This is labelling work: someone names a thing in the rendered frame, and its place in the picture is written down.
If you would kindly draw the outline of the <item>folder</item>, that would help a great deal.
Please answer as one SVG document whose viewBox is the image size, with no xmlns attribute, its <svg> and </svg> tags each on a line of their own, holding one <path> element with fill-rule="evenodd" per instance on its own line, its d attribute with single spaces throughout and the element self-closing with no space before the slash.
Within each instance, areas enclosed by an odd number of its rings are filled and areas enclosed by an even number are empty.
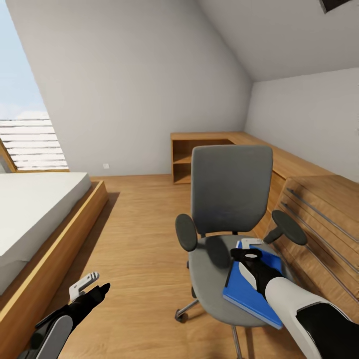
<svg viewBox="0 0 359 359">
<path fill-rule="evenodd" d="M 236 248 L 242 248 L 242 243 L 237 241 Z M 280 257 L 262 251 L 260 259 L 272 269 L 276 268 L 282 273 Z M 234 258 L 231 262 L 222 298 L 263 320 L 270 326 L 279 330 L 282 328 L 280 318 L 264 299 L 263 295 L 258 293 L 244 276 L 241 275 L 239 261 L 234 261 Z"/>
</svg>

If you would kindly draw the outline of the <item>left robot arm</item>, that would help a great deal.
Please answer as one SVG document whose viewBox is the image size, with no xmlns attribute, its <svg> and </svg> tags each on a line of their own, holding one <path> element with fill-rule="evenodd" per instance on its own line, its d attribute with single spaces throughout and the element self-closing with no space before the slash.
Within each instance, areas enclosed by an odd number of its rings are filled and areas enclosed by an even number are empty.
<svg viewBox="0 0 359 359">
<path fill-rule="evenodd" d="M 104 301 L 110 283 L 102 287 L 97 285 L 88 293 L 83 291 L 99 277 L 99 273 L 93 272 L 72 285 L 69 288 L 71 304 L 35 325 L 36 330 L 30 338 L 31 350 L 21 352 L 17 359 L 58 359 L 71 332 Z"/>
</svg>

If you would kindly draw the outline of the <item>swivel chair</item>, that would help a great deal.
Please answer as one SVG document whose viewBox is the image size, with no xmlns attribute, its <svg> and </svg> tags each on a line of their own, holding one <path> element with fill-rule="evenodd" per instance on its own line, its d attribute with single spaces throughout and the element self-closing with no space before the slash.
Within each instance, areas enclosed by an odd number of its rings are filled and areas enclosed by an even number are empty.
<svg viewBox="0 0 359 359">
<path fill-rule="evenodd" d="M 196 300 L 181 310 L 175 319 L 197 304 L 214 319 L 232 327 L 237 359 L 243 359 L 236 326 L 259 328 L 269 324 L 222 298 L 232 262 L 231 249 L 243 238 L 238 232 L 250 232 L 267 211 L 273 169 L 273 150 L 268 145 L 208 145 L 192 150 L 191 217 L 180 214 L 176 232 L 181 246 L 189 252 L 187 268 Z M 280 210 L 272 211 L 277 227 L 271 230 L 262 249 L 279 257 L 269 246 L 285 234 L 304 246 L 308 239 L 296 221 Z M 232 235 L 206 237 L 208 233 L 232 232 Z M 201 239 L 197 239 L 197 234 Z M 296 283 L 281 259 L 282 275 Z"/>
</svg>

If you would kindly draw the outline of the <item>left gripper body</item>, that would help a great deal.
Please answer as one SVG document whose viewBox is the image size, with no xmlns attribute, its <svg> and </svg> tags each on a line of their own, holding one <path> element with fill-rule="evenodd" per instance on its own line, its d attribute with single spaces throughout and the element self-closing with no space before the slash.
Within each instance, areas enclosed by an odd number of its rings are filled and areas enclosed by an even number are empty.
<svg viewBox="0 0 359 359">
<path fill-rule="evenodd" d="M 98 306 L 100 303 L 104 301 L 104 299 L 105 297 L 99 285 L 97 285 L 90 292 L 88 292 L 85 295 L 82 295 L 81 297 L 76 299 L 73 303 L 79 303 L 80 305 L 82 305 L 84 309 L 83 319 L 85 319 L 96 306 Z"/>
</svg>

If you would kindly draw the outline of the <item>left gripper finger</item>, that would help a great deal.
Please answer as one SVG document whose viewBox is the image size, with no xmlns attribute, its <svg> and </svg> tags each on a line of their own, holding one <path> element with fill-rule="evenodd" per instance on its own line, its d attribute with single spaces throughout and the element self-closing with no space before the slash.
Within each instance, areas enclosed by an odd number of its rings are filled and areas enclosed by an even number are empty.
<svg viewBox="0 0 359 359">
<path fill-rule="evenodd" d="M 105 284 L 104 286 L 102 286 L 100 289 L 105 297 L 105 295 L 108 293 L 109 289 L 110 289 L 111 285 L 110 283 Z"/>
</svg>

